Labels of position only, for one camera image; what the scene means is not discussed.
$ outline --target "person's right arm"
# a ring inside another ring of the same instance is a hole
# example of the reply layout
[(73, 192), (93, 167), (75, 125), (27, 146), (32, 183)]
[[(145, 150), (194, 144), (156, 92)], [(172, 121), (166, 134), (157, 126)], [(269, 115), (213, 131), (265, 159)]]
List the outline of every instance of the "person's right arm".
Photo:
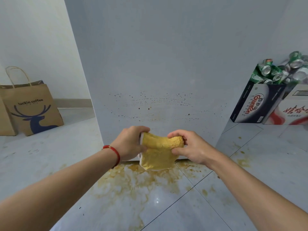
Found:
[(169, 138), (182, 136), (185, 148), (172, 153), (215, 171), (245, 210), (258, 230), (307, 230), (308, 214), (248, 173), (233, 160), (208, 144), (195, 132), (177, 130)]

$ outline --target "folded yellow cloth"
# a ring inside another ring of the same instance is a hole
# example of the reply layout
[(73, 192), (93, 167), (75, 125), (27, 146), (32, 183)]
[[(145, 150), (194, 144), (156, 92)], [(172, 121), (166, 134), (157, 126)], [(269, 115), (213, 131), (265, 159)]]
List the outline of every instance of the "folded yellow cloth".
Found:
[(173, 138), (160, 137), (151, 133), (143, 133), (141, 144), (148, 149), (141, 153), (140, 165), (145, 170), (162, 170), (171, 168), (178, 156), (171, 153), (175, 147), (184, 147), (182, 136)]

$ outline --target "gray baseboard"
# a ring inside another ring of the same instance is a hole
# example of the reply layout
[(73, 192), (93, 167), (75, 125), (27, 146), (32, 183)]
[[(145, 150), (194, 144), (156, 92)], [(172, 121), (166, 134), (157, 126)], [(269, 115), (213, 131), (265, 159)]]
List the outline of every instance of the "gray baseboard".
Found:
[(58, 108), (93, 108), (91, 99), (54, 99)]

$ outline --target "white and red box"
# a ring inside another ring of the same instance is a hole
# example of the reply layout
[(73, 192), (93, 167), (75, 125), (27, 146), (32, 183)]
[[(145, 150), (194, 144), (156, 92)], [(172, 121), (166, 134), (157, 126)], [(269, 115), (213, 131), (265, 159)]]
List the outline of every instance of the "white and red box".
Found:
[(298, 84), (282, 100), (279, 98), (274, 110), (262, 121), (266, 125), (308, 124), (308, 85)]
[(285, 84), (255, 84), (249, 81), (230, 119), (233, 122), (260, 123), (285, 87)]

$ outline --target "forearm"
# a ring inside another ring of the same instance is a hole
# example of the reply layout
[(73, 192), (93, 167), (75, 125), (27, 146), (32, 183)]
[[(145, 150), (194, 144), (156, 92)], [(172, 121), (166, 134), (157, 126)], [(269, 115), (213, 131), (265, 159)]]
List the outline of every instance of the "forearm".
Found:
[(308, 214), (219, 153), (213, 170), (258, 230), (306, 230)]
[(116, 154), (104, 149), (5, 199), (0, 230), (51, 229), (116, 161)]

